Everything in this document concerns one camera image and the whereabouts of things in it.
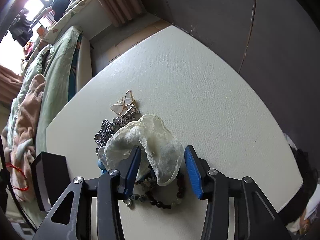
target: textured white tabletop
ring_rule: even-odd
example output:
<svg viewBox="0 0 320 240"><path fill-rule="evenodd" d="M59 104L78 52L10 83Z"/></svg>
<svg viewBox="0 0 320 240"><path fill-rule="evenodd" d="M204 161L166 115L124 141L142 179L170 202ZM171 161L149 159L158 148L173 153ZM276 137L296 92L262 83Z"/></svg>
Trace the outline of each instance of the textured white tabletop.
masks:
<svg viewBox="0 0 320 240"><path fill-rule="evenodd" d="M66 156L72 178L100 175L93 137L103 119L115 117L110 106L127 90L142 114L161 117L210 167L236 179L251 176L276 210L300 188L292 152L267 107L227 63L174 26L108 65L47 128L47 151ZM177 186L169 188L159 199L174 199ZM131 210L119 202L125 239L200 239L206 205L189 187L183 203L171 211L149 203ZM230 211L233 222L232 204Z"/></svg>

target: red string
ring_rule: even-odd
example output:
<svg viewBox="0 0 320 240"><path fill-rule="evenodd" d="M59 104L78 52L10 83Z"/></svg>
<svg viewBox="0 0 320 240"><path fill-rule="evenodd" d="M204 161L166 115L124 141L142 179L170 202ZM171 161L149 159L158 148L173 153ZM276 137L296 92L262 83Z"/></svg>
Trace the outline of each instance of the red string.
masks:
<svg viewBox="0 0 320 240"><path fill-rule="evenodd" d="M15 170L17 170L18 172L20 172L24 178L24 181L26 182L26 187L23 187L23 188L19 188L19 187L15 187L15 186L12 186L12 188L14 189L17 189L17 190L20 190L20 191L26 191L29 189L29 185L28 185L28 182L27 182L27 177L24 175L24 172L22 171L22 169L12 165L11 163L6 163L5 164L6 167L8 168L14 168Z"/></svg>

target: metal screw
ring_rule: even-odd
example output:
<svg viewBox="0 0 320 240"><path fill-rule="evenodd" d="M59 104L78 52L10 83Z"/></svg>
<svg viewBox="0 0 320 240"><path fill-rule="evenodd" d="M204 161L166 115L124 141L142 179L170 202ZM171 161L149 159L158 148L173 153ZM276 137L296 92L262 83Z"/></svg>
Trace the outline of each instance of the metal screw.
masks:
<svg viewBox="0 0 320 240"><path fill-rule="evenodd" d="M210 175L214 176L214 175L217 175L217 174L218 174L218 171L216 171L215 169L210 169L210 170L208 170L208 173L209 173Z"/></svg>
<svg viewBox="0 0 320 240"><path fill-rule="evenodd" d="M108 173L109 173L109 175L114 176L114 175L117 175L119 173L119 171L116 169L111 169Z"/></svg>
<svg viewBox="0 0 320 240"><path fill-rule="evenodd" d="M81 181L82 181L81 177L76 177L76 178L73 179L73 182L76 183L76 184L80 183Z"/></svg>
<svg viewBox="0 0 320 240"><path fill-rule="evenodd" d="M244 177L244 182L246 182L246 183L251 183L251 182L253 182L253 180L252 180L252 178L250 178L250 177Z"/></svg>

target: black box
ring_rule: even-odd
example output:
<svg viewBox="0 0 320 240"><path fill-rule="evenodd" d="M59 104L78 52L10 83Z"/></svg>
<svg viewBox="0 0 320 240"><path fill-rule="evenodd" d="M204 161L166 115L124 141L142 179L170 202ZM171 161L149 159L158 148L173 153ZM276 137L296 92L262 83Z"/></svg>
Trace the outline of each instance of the black box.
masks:
<svg viewBox="0 0 320 240"><path fill-rule="evenodd" d="M66 157L41 152L31 164L31 173L39 209L49 212L70 184Z"/></svg>

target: butterfly hair clip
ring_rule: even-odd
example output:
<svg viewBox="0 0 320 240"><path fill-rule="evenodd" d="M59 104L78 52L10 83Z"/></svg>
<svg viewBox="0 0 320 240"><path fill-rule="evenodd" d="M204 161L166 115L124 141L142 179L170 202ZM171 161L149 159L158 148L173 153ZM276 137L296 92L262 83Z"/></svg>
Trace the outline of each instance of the butterfly hair clip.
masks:
<svg viewBox="0 0 320 240"><path fill-rule="evenodd" d="M118 101L117 104L112 105L110 109L114 111L117 115L121 116L124 115L130 107L135 108L137 113L139 112L136 101L132 96L131 90L126 92L124 99L121 98L121 101Z"/></svg>

